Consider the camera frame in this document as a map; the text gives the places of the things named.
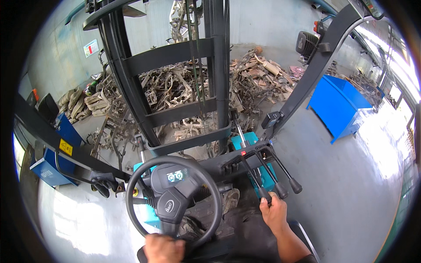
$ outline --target concrete floor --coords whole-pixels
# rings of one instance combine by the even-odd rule
[[[331,145],[329,132],[313,111],[305,109],[307,103],[273,141],[278,157],[303,186],[295,195],[274,165],[290,192],[288,218],[302,224],[322,262],[373,262],[400,198],[402,163],[408,156],[405,119],[385,103],[378,114],[367,115],[355,137]],[[265,104],[262,109],[279,110],[280,106]],[[74,126],[85,139],[103,120],[90,117]],[[102,152],[101,160],[118,167],[114,154]],[[138,161],[137,153],[128,149],[123,168]],[[128,218],[124,196],[120,193],[115,198],[111,193],[105,199],[87,184],[54,190],[40,182],[42,233],[57,260],[137,262],[136,252],[144,239]]]

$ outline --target wall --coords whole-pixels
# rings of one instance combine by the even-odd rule
[[[331,4],[340,10],[346,2],[335,0]],[[150,0],[145,4],[141,1],[131,4],[147,14],[140,18],[125,17],[132,54],[166,44],[165,40],[171,36],[168,16],[172,3],[172,0]],[[80,0],[62,1],[45,22],[29,52],[26,70],[29,82],[27,79],[24,82],[36,88],[40,98],[51,93],[57,101],[69,89],[101,71],[97,54],[86,58],[83,52],[83,46],[93,39],[98,40],[100,49],[103,47],[98,30],[82,30],[82,23],[89,14],[80,11],[64,25],[68,13],[79,4]],[[241,57],[251,47],[260,45],[267,58],[283,67],[300,65],[295,51],[298,32],[312,32],[314,21],[325,17],[304,0],[262,0],[258,4],[253,0],[231,0],[230,11],[230,40],[234,45],[231,58]],[[203,23],[199,31],[203,37]],[[371,59],[360,51],[355,40],[350,37],[345,40],[336,58],[340,73],[349,75],[357,68],[365,73],[370,71]],[[29,86],[21,86],[25,88],[21,91],[25,98]]]

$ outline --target dashboard display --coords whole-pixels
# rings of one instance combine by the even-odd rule
[[[189,170],[187,168],[184,168],[183,170],[167,173],[167,180],[168,183],[173,184],[184,180],[184,178],[186,178],[188,175]]]

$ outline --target informational sign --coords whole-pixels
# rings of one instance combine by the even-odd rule
[[[96,39],[92,40],[89,44],[83,47],[83,51],[85,52],[86,57],[98,52],[98,41]]]
[[[67,153],[68,155],[72,156],[73,146],[71,146],[70,144],[68,144],[65,140],[60,139],[60,146],[59,146],[59,148],[60,148],[60,150],[62,150],[65,153]]]

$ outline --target blue tool cabinet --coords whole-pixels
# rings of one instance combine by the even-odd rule
[[[82,143],[82,138],[77,133],[75,128],[73,128],[73,125],[69,122],[64,113],[60,114],[57,119],[59,125],[56,128],[56,132],[60,134],[60,136],[63,137],[63,139],[70,143],[73,147],[79,147]],[[59,164],[63,171],[69,174],[73,174],[75,170],[74,163],[59,156]],[[63,176],[57,171],[56,156],[54,151],[50,149],[45,149],[44,157],[31,165],[30,170],[32,170],[49,186],[58,186],[68,183],[72,183],[77,186],[74,180]]]
[[[317,84],[307,109],[310,106],[332,134],[331,144],[356,133],[364,122],[362,111],[373,109],[348,81],[328,75]]]

